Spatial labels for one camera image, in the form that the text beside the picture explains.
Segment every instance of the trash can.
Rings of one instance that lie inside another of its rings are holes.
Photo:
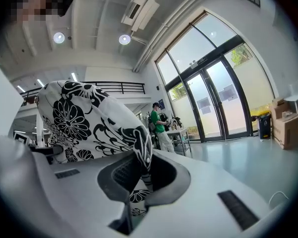
[[[260,139],[270,138],[270,113],[265,113],[260,116],[256,116],[258,136]]]

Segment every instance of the cable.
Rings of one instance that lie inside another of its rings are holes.
[[[272,197],[269,199],[269,202],[268,202],[268,205],[269,205],[269,206],[270,206],[270,202],[272,201],[272,199],[274,198],[274,196],[277,195],[278,193],[284,195],[284,197],[285,197],[286,199],[289,200],[289,198],[285,195],[285,193],[283,193],[282,191],[277,191],[277,192],[275,192],[275,193],[272,195]]]

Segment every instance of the glass door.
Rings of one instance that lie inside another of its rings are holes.
[[[186,81],[202,127],[203,141],[233,139],[249,135],[245,108],[234,81],[220,60],[202,68]]]

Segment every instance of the black and white floral fabric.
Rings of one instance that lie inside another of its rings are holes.
[[[63,146],[58,163],[87,161],[133,150],[143,167],[130,196],[132,213],[141,216],[152,191],[151,138],[147,129],[122,103],[93,84],[54,81],[37,98],[39,113],[51,132],[51,145]]]

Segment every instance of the gray floor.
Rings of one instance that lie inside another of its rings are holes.
[[[258,137],[191,145],[193,159],[225,169],[267,202],[276,191],[291,199],[298,189],[298,149],[283,150],[274,140],[260,141]],[[271,206],[284,200],[276,195]]]

